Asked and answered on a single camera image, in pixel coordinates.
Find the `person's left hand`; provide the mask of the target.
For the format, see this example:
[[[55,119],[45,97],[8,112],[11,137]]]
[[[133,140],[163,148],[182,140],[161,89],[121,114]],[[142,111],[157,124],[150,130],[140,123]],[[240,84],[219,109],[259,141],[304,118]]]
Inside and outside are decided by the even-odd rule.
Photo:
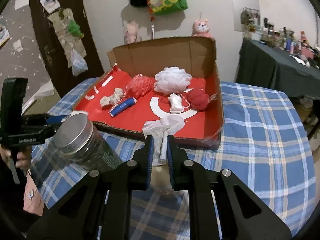
[[[28,170],[31,167],[31,152],[32,148],[30,146],[27,146],[22,152],[18,152],[15,167],[22,170]],[[1,146],[1,158],[7,167],[10,167],[10,157],[11,151]]]

